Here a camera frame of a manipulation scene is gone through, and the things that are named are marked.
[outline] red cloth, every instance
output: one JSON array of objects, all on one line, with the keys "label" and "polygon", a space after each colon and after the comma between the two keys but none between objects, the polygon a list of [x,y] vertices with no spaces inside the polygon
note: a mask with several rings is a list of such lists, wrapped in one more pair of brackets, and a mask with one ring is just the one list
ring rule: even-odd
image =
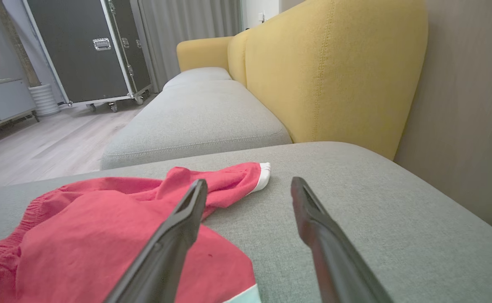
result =
[{"label": "red cloth", "polygon": [[[252,192],[260,173],[259,163],[174,167],[163,181],[98,178],[43,194],[0,241],[0,302],[102,302],[194,180],[207,180],[206,218]],[[175,301],[221,303],[254,284],[250,259],[202,225]]]}]

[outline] laminate floor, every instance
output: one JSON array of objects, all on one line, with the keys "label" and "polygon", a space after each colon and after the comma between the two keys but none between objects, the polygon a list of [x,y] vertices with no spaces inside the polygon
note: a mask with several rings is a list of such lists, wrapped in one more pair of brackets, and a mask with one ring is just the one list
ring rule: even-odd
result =
[{"label": "laminate floor", "polygon": [[63,107],[49,117],[25,120],[0,130],[0,186],[71,176],[100,170],[104,148],[142,106],[117,102],[91,112],[85,106]]}]

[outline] stitched seam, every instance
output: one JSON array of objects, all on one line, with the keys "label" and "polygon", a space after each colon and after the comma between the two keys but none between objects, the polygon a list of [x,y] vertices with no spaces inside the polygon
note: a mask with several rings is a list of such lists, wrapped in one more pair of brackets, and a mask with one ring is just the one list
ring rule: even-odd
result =
[{"label": "stitched seam", "polygon": [[244,87],[248,87],[248,75],[246,74],[246,44],[248,43],[248,39],[250,39],[250,33],[244,39],[244,48],[242,49],[242,58],[244,59]]},{"label": "stitched seam", "polygon": [[328,13],[328,21],[325,27],[325,33],[323,34],[323,46],[321,47],[321,61],[319,62],[319,77],[317,78],[317,92],[315,94],[315,112],[313,114],[313,141],[317,140],[317,133],[319,131],[319,100],[321,95],[321,82],[323,82],[323,75],[325,74],[325,52],[328,43],[328,34],[330,33],[329,27],[332,23],[332,17],[334,15],[334,1],[332,1],[330,12]]},{"label": "stitched seam", "polygon": [[180,147],[176,147],[176,148],[167,148],[167,149],[158,149],[158,150],[152,150],[152,151],[143,151],[143,152],[140,152],[140,153],[132,153],[132,154],[126,154],[126,155],[104,155],[104,157],[108,157],[108,158],[131,158],[131,157],[138,157],[140,155],[158,154],[158,153],[163,153],[163,152],[170,152],[170,151],[173,151],[173,150],[188,149],[188,148],[194,148],[194,147],[199,147],[199,146],[218,145],[218,144],[222,144],[224,142],[231,142],[231,141],[233,141],[233,142],[253,141],[256,138],[268,138],[268,137],[273,136],[273,135],[278,134],[278,133],[274,133],[272,135],[263,136],[263,137],[252,137],[252,138],[244,138],[244,139],[236,139],[236,140],[216,141],[216,142],[209,142],[209,143],[206,143],[206,144],[195,144],[195,145],[189,145],[189,146],[180,146]]},{"label": "stitched seam", "polygon": [[272,133],[272,134],[268,134],[268,135],[264,135],[264,136],[244,137],[244,138],[231,138],[231,139],[222,140],[222,141],[206,141],[206,142],[200,142],[200,143],[197,143],[197,144],[190,144],[190,145],[170,146],[170,147],[163,148],[163,149],[142,150],[142,151],[139,151],[139,152],[136,152],[136,153],[129,153],[129,154],[121,154],[121,155],[106,155],[106,154],[104,154],[104,156],[106,156],[106,157],[125,157],[125,156],[129,156],[129,155],[140,155],[140,154],[148,154],[148,153],[160,153],[160,152],[165,152],[165,151],[168,151],[168,150],[176,150],[176,149],[181,149],[181,148],[192,148],[192,147],[195,147],[195,146],[202,146],[202,145],[221,144],[221,143],[224,143],[224,142],[247,141],[247,140],[258,139],[258,138],[268,138],[268,137],[271,137],[271,136],[274,136],[274,135],[277,135],[277,134],[281,133],[281,131],[283,131],[283,128],[280,128],[280,130],[278,132],[275,132],[275,133]]}]

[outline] caster wheel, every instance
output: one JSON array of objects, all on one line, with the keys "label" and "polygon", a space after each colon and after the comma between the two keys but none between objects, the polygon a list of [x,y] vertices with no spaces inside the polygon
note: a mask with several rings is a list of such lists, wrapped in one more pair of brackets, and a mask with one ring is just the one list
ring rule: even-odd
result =
[{"label": "caster wheel", "polygon": [[143,97],[142,96],[134,97],[134,100],[136,100],[136,104],[137,105],[142,105],[143,104]]},{"label": "caster wheel", "polygon": [[96,111],[96,106],[94,104],[86,104],[85,106],[87,106],[87,109],[89,109],[90,111],[92,112],[95,112]]},{"label": "caster wheel", "polygon": [[116,113],[117,112],[117,103],[115,103],[115,102],[110,103],[110,109],[112,112]]}]

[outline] yellow sofa backrest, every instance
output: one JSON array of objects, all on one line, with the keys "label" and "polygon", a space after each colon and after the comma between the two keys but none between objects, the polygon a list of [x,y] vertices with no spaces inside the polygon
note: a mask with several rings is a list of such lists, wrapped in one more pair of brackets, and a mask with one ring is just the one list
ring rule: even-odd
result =
[{"label": "yellow sofa backrest", "polygon": [[393,159],[426,44],[423,0],[306,0],[235,36],[227,59],[293,142],[348,142]]}]

